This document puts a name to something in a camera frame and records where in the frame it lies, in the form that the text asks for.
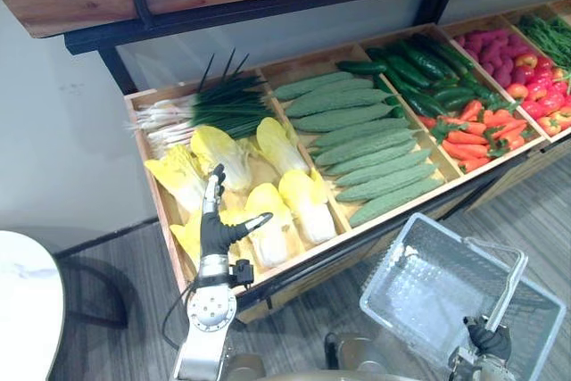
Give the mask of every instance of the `shopping basket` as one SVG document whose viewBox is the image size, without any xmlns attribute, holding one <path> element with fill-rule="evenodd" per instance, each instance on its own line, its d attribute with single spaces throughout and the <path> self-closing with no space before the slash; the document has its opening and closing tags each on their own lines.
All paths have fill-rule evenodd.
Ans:
<svg viewBox="0 0 571 381">
<path fill-rule="evenodd" d="M 412 215 L 369 277 L 360 307 L 437 369 L 448 369 L 457 347 L 470 349 L 464 317 L 499 314 L 494 325 L 501 322 L 511 332 L 509 370 L 519 380 L 535 380 L 565 305 L 532 281 L 519 279 L 522 269 L 512 295 L 507 279 L 513 270 L 474 242 L 422 214 Z"/>
</svg>

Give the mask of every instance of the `white wall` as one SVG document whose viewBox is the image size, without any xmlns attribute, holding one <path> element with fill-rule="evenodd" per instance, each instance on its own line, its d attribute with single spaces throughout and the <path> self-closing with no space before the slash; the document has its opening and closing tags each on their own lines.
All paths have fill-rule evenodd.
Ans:
<svg viewBox="0 0 571 381">
<path fill-rule="evenodd" d="M 0 46 L 0 229 L 59 250 L 155 216 L 99 56 L 32 39 L 1 3 Z"/>
<path fill-rule="evenodd" d="M 451 0 L 443 22 L 541 0 Z M 249 65 L 408 27 L 420 0 L 361 0 L 120 48 L 140 89 L 201 76 L 236 47 Z M 95 53 L 32 39 L 0 4 L 0 228 L 52 249 L 155 214 L 119 90 Z"/>
</svg>

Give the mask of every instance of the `white round table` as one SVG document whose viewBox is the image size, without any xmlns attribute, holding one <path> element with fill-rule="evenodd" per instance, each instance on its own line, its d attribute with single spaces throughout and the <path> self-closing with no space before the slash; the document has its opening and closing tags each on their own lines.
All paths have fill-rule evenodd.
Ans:
<svg viewBox="0 0 571 381">
<path fill-rule="evenodd" d="M 0 231 L 0 379 L 47 379 L 63 316 L 54 258 L 32 238 Z"/>
</svg>

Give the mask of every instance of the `robotic arm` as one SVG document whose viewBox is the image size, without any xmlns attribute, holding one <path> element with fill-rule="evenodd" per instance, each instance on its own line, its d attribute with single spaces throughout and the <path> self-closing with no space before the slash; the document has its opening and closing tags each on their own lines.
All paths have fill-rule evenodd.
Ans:
<svg viewBox="0 0 571 381">
<path fill-rule="evenodd" d="M 226 334 L 236 315 L 232 287 L 253 282 L 249 261 L 228 264 L 230 245 L 244 238 L 271 219 L 263 213 L 235 226 L 220 221 L 219 204 L 226 175 L 219 164 L 208 179 L 201 219 L 201 260 L 194 282 L 196 293 L 186 307 L 189 329 L 180 346 L 172 380 L 215 381 L 222 369 Z"/>
</svg>

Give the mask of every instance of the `basket handle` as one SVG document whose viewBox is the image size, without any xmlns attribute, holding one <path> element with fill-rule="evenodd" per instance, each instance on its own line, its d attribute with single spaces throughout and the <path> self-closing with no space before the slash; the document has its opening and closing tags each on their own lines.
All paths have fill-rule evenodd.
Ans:
<svg viewBox="0 0 571 381">
<path fill-rule="evenodd" d="M 488 247 L 517 254 L 516 263 L 511 268 L 508 278 L 506 278 L 506 286 L 503 289 L 503 292 L 501 293 L 500 299 L 496 303 L 496 306 L 493 308 L 490 318 L 485 324 L 486 330 L 495 332 L 501 322 L 501 319 L 503 318 L 504 313 L 506 312 L 506 309 L 508 308 L 509 301 L 511 301 L 512 296 L 516 292 L 517 283 L 519 283 L 519 279 L 524 273 L 524 269 L 529 258 L 519 249 L 515 249 L 503 244 L 487 243 L 485 241 L 473 238 L 472 236 L 463 237 L 462 242 L 471 246 Z"/>
</svg>

